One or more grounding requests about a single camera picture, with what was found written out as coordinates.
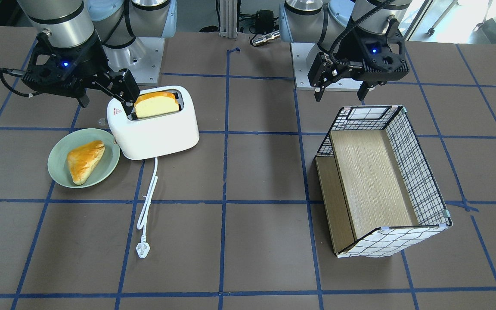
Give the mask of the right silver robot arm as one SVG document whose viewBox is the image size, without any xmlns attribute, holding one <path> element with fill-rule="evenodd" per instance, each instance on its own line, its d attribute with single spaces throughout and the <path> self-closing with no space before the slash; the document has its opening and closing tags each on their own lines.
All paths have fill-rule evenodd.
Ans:
<svg viewBox="0 0 496 310">
<path fill-rule="evenodd" d="M 87 90 L 100 90 L 134 113 L 143 73 L 158 65 L 144 40 L 173 37 L 175 0 L 20 0 L 38 31 L 22 82 L 33 92 L 90 102 Z"/>
</svg>

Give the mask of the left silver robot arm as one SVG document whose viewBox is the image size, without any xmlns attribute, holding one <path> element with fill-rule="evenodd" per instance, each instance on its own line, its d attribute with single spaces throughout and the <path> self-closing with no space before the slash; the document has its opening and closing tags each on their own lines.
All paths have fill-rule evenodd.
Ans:
<svg viewBox="0 0 496 310">
<path fill-rule="evenodd" d="M 409 0 L 286 0 L 280 6 L 279 31 L 288 43 L 313 43 L 307 74 L 316 101 L 341 79 L 361 83 L 368 92 L 409 72 L 405 39 L 398 26 Z"/>
</svg>

